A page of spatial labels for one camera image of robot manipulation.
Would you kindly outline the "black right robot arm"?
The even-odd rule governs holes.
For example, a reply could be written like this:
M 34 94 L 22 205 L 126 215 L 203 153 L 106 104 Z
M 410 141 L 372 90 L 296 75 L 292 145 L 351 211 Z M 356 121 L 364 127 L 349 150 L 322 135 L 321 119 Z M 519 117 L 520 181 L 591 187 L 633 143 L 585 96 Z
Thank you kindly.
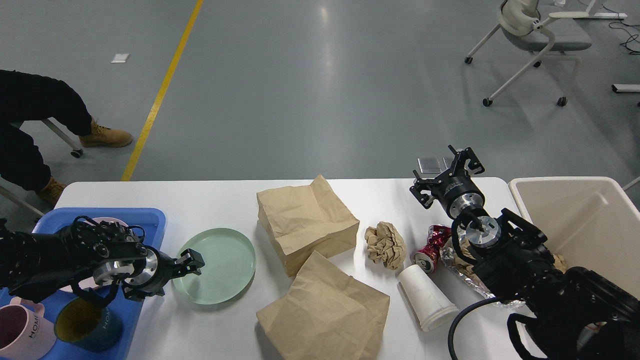
M 448 169 L 434 178 L 414 170 L 409 190 L 425 209 L 434 201 L 441 204 L 452 220 L 455 253 L 493 295 L 453 319 L 446 340 L 450 357 L 457 359 L 455 331 L 466 315 L 484 305 L 522 301 L 534 317 L 512 313 L 506 321 L 510 342 L 522 360 L 534 356 L 524 346 L 518 324 L 547 360 L 637 360 L 638 299 L 582 266 L 557 269 L 545 245 L 547 236 L 512 210 L 503 208 L 498 218 L 490 216 L 485 196 L 471 178 L 485 167 L 472 148 L 448 148 L 454 156 Z

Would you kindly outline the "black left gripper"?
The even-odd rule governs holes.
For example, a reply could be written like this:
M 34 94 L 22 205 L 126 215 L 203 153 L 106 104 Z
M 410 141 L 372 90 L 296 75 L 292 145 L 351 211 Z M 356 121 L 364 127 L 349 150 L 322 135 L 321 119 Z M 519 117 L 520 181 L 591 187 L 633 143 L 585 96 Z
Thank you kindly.
M 126 300 L 142 302 L 147 297 L 164 296 L 163 287 L 173 277 L 185 277 L 189 274 L 201 276 L 205 261 L 194 249 L 185 249 L 176 259 L 166 253 L 148 246 L 138 246 L 144 259 L 133 262 L 134 273 L 122 284 Z

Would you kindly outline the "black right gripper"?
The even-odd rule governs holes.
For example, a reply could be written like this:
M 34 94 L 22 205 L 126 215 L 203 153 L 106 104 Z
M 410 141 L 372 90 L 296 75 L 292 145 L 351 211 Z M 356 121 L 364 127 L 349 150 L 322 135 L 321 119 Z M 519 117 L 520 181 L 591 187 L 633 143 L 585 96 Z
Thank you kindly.
M 486 169 L 470 146 L 455 149 L 448 145 L 448 149 L 454 155 L 448 170 L 435 178 L 422 178 L 413 170 L 414 182 L 409 191 L 427 210 L 437 199 L 447 216 L 456 219 L 468 207 L 484 208 L 486 198 L 471 175 L 482 174 Z

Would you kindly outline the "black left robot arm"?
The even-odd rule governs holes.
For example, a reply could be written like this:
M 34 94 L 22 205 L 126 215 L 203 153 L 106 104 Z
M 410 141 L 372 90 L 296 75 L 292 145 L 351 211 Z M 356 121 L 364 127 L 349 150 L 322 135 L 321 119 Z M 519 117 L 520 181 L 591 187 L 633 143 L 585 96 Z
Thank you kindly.
M 100 309 L 119 292 L 126 300 L 141 302 L 163 296 L 170 280 L 200 275 L 205 266 L 194 249 L 173 258 L 145 244 L 139 225 L 81 215 L 53 234 L 30 234 L 9 231 L 6 223 L 2 218 L 1 287 L 34 303 L 64 287 Z

